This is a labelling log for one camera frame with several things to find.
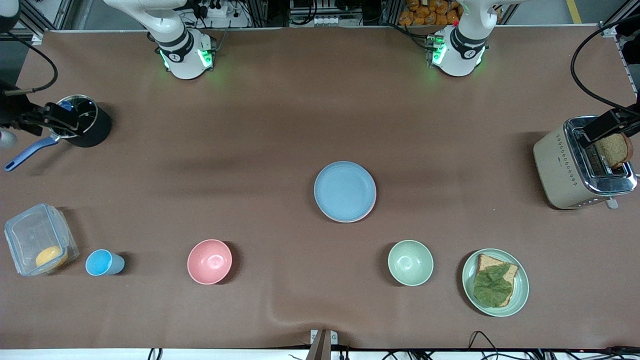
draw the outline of toaster lever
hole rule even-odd
[[[606,201],[607,207],[611,210],[618,208],[618,201],[612,197],[609,197]]]

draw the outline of lettuce leaf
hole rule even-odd
[[[489,266],[478,272],[474,279],[474,296],[488,306],[499,307],[513,291],[513,286],[503,278],[511,264]]]

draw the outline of toaster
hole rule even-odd
[[[547,134],[533,147],[538,174],[551,205],[579,209],[604,202],[618,208],[616,197],[636,188],[631,163],[611,168],[595,144],[584,147],[579,139],[596,116],[575,117]]]

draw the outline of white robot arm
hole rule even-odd
[[[197,78],[213,69],[215,39],[197,29],[187,29],[174,8],[186,0],[104,0],[140,22],[160,47],[164,65],[180,79]]]
[[[498,21],[495,5],[518,4],[528,0],[458,0],[464,8],[458,26],[449,25],[437,35],[443,46],[433,55],[433,64],[452,76],[469,75],[480,64],[489,34]]]

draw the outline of pink bowl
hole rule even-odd
[[[205,240],[191,250],[187,270],[198,284],[211,285],[224,279],[231,269],[231,251],[220,240]]]

